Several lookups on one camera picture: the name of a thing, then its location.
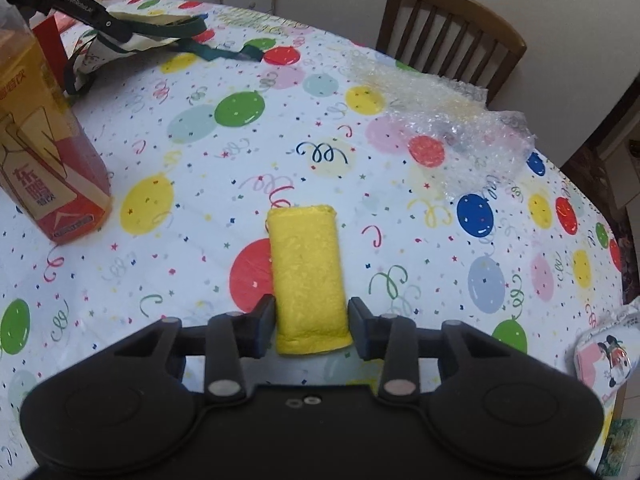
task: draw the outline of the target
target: white plastic tablecloth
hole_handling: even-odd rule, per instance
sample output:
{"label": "white plastic tablecloth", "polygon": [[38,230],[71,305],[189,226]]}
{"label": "white plastic tablecloth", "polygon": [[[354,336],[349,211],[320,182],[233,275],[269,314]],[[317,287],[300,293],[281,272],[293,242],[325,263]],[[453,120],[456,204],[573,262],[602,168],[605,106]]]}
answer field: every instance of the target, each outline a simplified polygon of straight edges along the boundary
{"label": "white plastic tablecloth", "polygon": [[[55,247],[0,196],[0,345],[13,352],[0,358],[0,478],[33,468],[18,410],[35,384],[159,317],[205,324],[271,292],[271,207],[336,209],[347,295],[374,314],[426,328],[459,319],[563,371],[573,372],[577,335],[621,304],[606,221],[543,155],[514,186],[488,179],[481,193],[444,199],[398,142],[388,96],[345,75],[354,49],[394,60],[249,10],[175,0],[118,9],[204,15],[198,41],[250,42],[264,60],[159,49],[100,70],[74,106],[111,171],[113,212],[99,232]],[[86,30],[72,28],[66,46]],[[249,383],[375,384],[381,369],[353,348],[272,350],[244,364]],[[202,390],[202,375],[202,359],[190,358],[184,383]],[[436,363],[421,360],[420,378],[436,388]]]}

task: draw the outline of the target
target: plastic bottle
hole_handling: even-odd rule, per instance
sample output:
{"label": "plastic bottle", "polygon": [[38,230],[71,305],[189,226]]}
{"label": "plastic bottle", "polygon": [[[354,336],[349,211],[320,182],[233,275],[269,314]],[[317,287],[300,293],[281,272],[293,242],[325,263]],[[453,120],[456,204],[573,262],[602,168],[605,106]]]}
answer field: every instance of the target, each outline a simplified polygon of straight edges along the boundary
{"label": "plastic bottle", "polygon": [[0,0],[0,187],[50,240],[100,227],[111,209],[107,169],[84,134],[38,41]]}

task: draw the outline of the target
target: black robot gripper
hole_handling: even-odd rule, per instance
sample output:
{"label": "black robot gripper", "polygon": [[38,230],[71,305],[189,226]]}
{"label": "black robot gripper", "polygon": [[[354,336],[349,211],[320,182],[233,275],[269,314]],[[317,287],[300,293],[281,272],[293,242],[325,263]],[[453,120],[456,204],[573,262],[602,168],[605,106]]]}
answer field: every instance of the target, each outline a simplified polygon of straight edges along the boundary
{"label": "black robot gripper", "polygon": [[[531,478],[581,480],[600,401],[565,375],[459,321],[441,330],[348,304],[358,355],[384,359],[365,385],[249,392],[241,358],[264,356],[273,296],[250,314],[183,328],[166,318],[34,388],[20,424],[33,480],[113,478]],[[182,385],[204,356],[204,393]],[[442,384],[420,392],[419,358]]]}

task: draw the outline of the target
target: round table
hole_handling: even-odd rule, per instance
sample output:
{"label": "round table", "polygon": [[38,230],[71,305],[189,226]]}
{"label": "round table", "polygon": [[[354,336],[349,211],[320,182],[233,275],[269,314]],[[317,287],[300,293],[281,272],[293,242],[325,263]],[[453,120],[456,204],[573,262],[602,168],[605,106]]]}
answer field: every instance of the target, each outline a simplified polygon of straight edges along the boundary
{"label": "round table", "polygon": [[[250,10],[175,0],[110,10],[203,15],[197,41],[249,43],[264,59],[155,49],[100,70],[74,105],[111,172],[113,212],[99,232],[56,247],[0,196],[0,344],[21,338],[0,359],[3,475],[33,466],[17,421],[35,384],[160,317],[205,324],[271,292],[273,207],[336,209],[346,293],[374,314],[426,328],[459,319],[570,373],[577,335],[622,303],[609,226],[543,155],[512,186],[444,200],[428,161],[398,143],[389,99],[348,79],[349,51],[393,59]],[[68,31],[66,46],[86,30]],[[188,359],[188,388],[202,390],[202,365]],[[381,365],[353,348],[271,350],[244,369],[249,384],[374,385]],[[433,360],[420,374],[423,390],[438,386]]]}

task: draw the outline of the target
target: yellow sponge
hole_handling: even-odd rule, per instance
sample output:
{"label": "yellow sponge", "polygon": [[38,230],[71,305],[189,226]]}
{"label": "yellow sponge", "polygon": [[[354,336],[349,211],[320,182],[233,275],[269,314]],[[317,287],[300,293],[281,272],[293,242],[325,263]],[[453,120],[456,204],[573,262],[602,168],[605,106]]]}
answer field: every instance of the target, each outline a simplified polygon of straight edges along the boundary
{"label": "yellow sponge", "polygon": [[271,209],[267,215],[281,354],[313,354],[352,343],[334,208]]}

